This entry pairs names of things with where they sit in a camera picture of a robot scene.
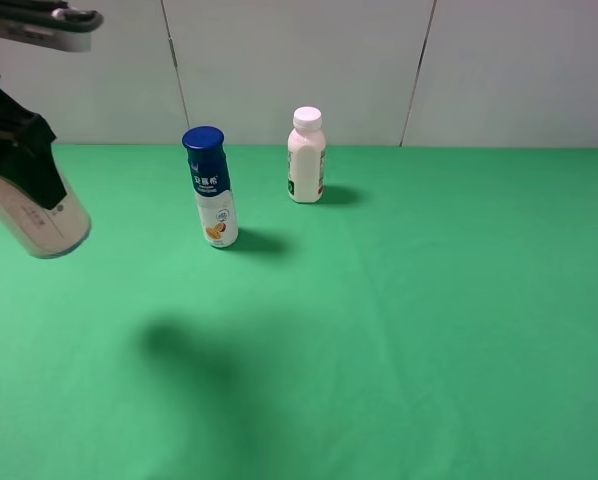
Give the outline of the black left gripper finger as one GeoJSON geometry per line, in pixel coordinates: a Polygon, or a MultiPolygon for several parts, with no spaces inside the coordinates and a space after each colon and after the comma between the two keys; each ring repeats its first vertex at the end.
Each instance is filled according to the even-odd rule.
{"type": "Polygon", "coordinates": [[[67,195],[52,154],[55,139],[40,114],[0,89],[0,178],[46,210],[67,195]]]}

